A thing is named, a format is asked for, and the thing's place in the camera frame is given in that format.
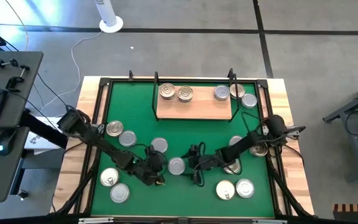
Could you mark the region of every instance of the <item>can lid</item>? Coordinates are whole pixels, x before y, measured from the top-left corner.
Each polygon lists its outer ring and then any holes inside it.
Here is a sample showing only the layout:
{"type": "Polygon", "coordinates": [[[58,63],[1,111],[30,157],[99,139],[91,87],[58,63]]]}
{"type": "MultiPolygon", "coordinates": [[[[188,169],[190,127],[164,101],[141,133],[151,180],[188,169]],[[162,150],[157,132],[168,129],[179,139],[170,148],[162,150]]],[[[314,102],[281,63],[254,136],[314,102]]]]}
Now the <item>can lid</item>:
{"type": "Polygon", "coordinates": [[[220,101],[224,101],[230,96],[230,90],[224,85],[218,85],[214,91],[215,98],[220,101]]]}
{"type": "Polygon", "coordinates": [[[235,143],[239,142],[241,139],[242,139],[241,136],[233,136],[232,138],[230,138],[229,146],[234,145],[235,143]]]}
{"type": "Polygon", "coordinates": [[[118,181],[118,170],[115,168],[107,168],[102,171],[100,175],[100,182],[106,186],[111,187],[118,181]]]}
{"type": "Polygon", "coordinates": [[[256,146],[252,146],[249,151],[255,156],[266,156],[268,148],[265,144],[258,144],[256,146]]]}
{"type": "Polygon", "coordinates": [[[152,141],[155,150],[164,153],[168,149],[168,142],[165,138],[155,138],[152,141]]]}
{"type": "MultiPolygon", "coordinates": [[[[237,91],[239,94],[239,98],[242,98],[246,93],[246,89],[244,88],[243,85],[237,85],[237,91]]],[[[232,84],[230,86],[230,94],[233,98],[236,98],[236,84],[232,84]]]]}
{"type": "Polygon", "coordinates": [[[110,191],[110,197],[113,202],[125,202],[129,197],[128,186],[126,184],[116,184],[110,191]]]}
{"type": "Polygon", "coordinates": [[[254,185],[250,180],[240,179],[236,184],[237,193],[243,198],[249,198],[254,194],[254,185]]]}
{"type": "Polygon", "coordinates": [[[236,159],[236,162],[223,168],[225,172],[227,172],[228,174],[233,174],[233,172],[235,174],[238,174],[241,167],[240,167],[240,161],[238,159],[236,159]]]}
{"type": "Polygon", "coordinates": [[[133,131],[124,131],[119,136],[119,143],[122,146],[129,147],[136,143],[136,135],[133,131]]]}
{"type": "Polygon", "coordinates": [[[182,86],[178,90],[178,96],[182,100],[190,100],[193,97],[193,90],[189,86],[182,86]]]}
{"type": "Polygon", "coordinates": [[[253,108],[258,103],[258,100],[254,95],[247,93],[241,98],[241,103],[246,108],[253,108]]]}
{"type": "Polygon", "coordinates": [[[219,198],[223,200],[229,200],[233,198],[234,192],[234,185],[228,180],[222,180],[216,186],[216,193],[219,198]]]}
{"type": "Polygon", "coordinates": [[[174,157],[169,160],[168,170],[173,175],[180,175],[185,171],[185,161],[180,157],[174,157]]]}
{"type": "Polygon", "coordinates": [[[163,98],[172,98],[175,95],[175,87],[171,83],[160,85],[158,90],[163,98]]]}
{"type": "Polygon", "coordinates": [[[124,125],[120,121],[111,121],[106,127],[107,134],[112,137],[120,135],[123,130],[124,125]]]}

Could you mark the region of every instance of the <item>silver can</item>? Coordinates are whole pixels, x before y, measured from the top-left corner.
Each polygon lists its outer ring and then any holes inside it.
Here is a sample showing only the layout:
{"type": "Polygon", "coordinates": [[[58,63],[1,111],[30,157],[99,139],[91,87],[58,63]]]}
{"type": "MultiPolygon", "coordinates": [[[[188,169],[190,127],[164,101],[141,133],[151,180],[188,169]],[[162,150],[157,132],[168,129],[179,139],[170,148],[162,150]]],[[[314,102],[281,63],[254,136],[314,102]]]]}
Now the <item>silver can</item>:
{"type": "Polygon", "coordinates": [[[253,183],[247,179],[240,179],[236,184],[236,190],[243,198],[250,198],[255,192],[253,183]]]}
{"type": "Polygon", "coordinates": [[[168,142],[165,138],[155,138],[152,141],[152,145],[154,147],[154,150],[158,152],[166,152],[168,149],[168,142]]]}
{"type": "Polygon", "coordinates": [[[216,193],[223,200],[230,200],[236,192],[234,185],[228,180],[222,180],[216,186],[216,193]]]}
{"type": "MultiPolygon", "coordinates": [[[[237,85],[237,92],[239,94],[239,99],[241,99],[245,95],[246,89],[243,85],[237,85]]],[[[230,86],[230,97],[236,99],[236,84],[230,86]]]]}
{"type": "Polygon", "coordinates": [[[186,169],[185,161],[180,157],[174,157],[169,160],[168,170],[173,175],[180,175],[186,169]]]}
{"type": "Polygon", "coordinates": [[[178,90],[178,97],[182,103],[190,102],[193,98],[193,90],[189,86],[182,86],[178,90]]]}
{"type": "Polygon", "coordinates": [[[111,187],[118,182],[119,174],[115,168],[107,168],[100,175],[100,182],[103,186],[111,187]]]}
{"type": "Polygon", "coordinates": [[[164,83],[158,89],[161,98],[171,100],[175,96],[175,87],[171,83],[164,83]]]}
{"type": "Polygon", "coordinates": [[[120,121],[111,121],[106,127],[106,132],[111,137],[118,137],[123,130],[124,125],[120,121]]]}
{"type": "Polygon", "coordinates": [[[232,138],[230,138],[229,146],[234,145],[235,143],[239,142],[241,139],[242,139],[241,136],[233,136],[232,138]]]}
{"type": "Polygon", "coordinates": [[[233,172],[235,174],[238,174],[241,170],[241,167],[240,167],[240,161],[238,159],[236,159],[235,163],[231,164],[231,165],[228,165],[227,167],[223,168],[223,170],[225,172],[227,172],[228,174],[233,174],[233,172]]]}
{"type": "Polygon", "coordinates": [[[241,98],[241,104],[248,109],[254,108],[257,103],[258,100],[256,99],[256,96],[249,93],[244,94],[241,98]]]}
{"type": "Polygon", "coordinates": [[[268,147],[266,144],[258,144],[249,148],[249,153],[256,157],[266,156],[268,147]]]}
{"type": "Polygon", "coordinates": [[[218,85],[215,88],[214,96],[215,96],[215,99],[217,99],[219,101],[225,101],[230,96],[230,90],[228,87],[226,87],[224,85],[218,85]]]}
{"type": "Polygon", "coordinates": [[[122,146],[133,146],[136,143],[136,135],[133,131],[124,131],[120,134],[118,140],[122,146]]]}
{"type": "Polygon", "coordinates": [[[122,203],[129,198],[129,188],[126,184],[116,184],[110,191],[110,198],[113,202],[122,203]]]}

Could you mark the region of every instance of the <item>gray floor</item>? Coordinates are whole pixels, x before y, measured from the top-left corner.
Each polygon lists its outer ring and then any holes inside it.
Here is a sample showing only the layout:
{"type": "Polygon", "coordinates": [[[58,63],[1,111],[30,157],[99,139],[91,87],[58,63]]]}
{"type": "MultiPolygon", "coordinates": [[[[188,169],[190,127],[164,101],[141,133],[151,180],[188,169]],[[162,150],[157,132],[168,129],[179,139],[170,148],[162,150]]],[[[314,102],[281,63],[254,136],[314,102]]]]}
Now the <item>gray floor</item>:
{"type": "MultiPolygon", "coordinates": [[[[100,17],[93,1],[11,1],[29,25],[97,27],[100,17]]],[[[256,29],[252,0],[112,0],[124,27],[256,29]]],[[[0,5],[0,23],[19,24],[0,5]]],[[[358,30],[358,1],[259,0],[265,29],[358,30]]],[[[3,28],[0,35],[17,48],[25,35],[3,28]]],[[[40,74],[58,93],[78,81],[70,49],[95,33],[30,32],[29,50],[44,52],[40,74]]],[[[358,203],[358,182],[344,176],[354,165],[346,133],[339,122],[321,118],[351,100],[358,91],[358,36],[268,35],[268,51],[275,78],[284,78],[295,123],[305,125],[300,146],[305,157],[315,214],[333,218],[334,203],[358,203]]],[[[188,75],[224,77],[230,67],[240,77],[266,77],[259,36],[255,34],[101,34],[75,49],[84,75],[188,75]]],[[[44,102],[53,95],[36,81],[44,102]]],[[[79,90],[63,99],[76,104],[79,90]]],[[[32,92],[30,100],[38,98],[32,92]]],[[[62,114],[55,101],[48,116],[62,114]]],[[[32,194],[24,202],[9,198],[0,204],[0,218],[48,213],[56,172],[32,171],[24,177],[32,194]]]]}

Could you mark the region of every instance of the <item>green surface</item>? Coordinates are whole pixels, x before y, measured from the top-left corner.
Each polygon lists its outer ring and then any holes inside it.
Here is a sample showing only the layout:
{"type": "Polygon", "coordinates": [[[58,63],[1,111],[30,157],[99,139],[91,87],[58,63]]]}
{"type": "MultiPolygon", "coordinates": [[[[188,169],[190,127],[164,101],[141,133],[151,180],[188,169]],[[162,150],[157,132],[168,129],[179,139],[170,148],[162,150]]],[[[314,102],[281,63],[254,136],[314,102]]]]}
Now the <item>green surface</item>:
{"type": "MultiPolygon", "coordinates": [[[[214,86],[211,84],[183,83],[187,85],[214,86]]],[[[244,85],[247,93],[255,94],[254,86],[244,85]]],[[[125,130],[132,130],[137,143],[149,145],[153,138],[164,137],[168,141],[167,159],[180,157],[191,144],[206,143],[206,153],[213,154],[220,147],[227,146],[233,135],[245,136],[246,127],[241,119],[241,111],[258,116],[257,108],[240,107],[239,114],[229,123],[211,120],[160,120],[156,121],[151,109],[153,83],[115,83],[113,85],[108,121],[119,120],[125,130]]],[[[232,112],[236,101],[232,100],[232,112]]],[[[250,129],[258,125],[255,118],[245,115],[250,129]]],[[[124,149],[117,138],[105,137],[109,142],[124,149]]],[[[144,155],[141,146],[133,151],[144,155]]],[[[111,187],[100,183],[100,173],[108,167],[115,167],[111,159],[102,153],[98,180],[94,193],[92,215],[125,216],[182,216],[182,217],[273,217],[272,198],[264,157],[253,157],[249,153],[241,155],[244,171],[240,176],[225,173],[215,168],[204,172],[205,186],[198,187],[189,177],[171,175],[166,172],[165,185],[146,186],[135,177],[119,171],[119,182],[127,184],[131,195],[124,203],[114,203],[110,199],[111,187]],[[231,200],[221,200],[216,195],[216,185],[221,180],[230,180],[234,185],[241,179],[253,182],[255,193],[251,198],[235,195],[231,200]]]]}

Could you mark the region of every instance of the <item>computer mouse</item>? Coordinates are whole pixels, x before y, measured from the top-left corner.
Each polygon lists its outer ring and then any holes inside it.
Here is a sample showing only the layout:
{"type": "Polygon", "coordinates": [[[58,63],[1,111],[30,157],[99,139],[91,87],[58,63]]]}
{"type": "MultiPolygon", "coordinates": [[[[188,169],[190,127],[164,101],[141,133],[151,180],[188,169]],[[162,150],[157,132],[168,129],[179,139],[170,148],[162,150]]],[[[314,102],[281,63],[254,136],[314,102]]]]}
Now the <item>computer mouse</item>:
{"type": "Polygon", "coordinates": [[[11,153],[13,142],[16,136],[16,129],[11,128],[0,135],[0,156],[6,156],[11,153]]]}

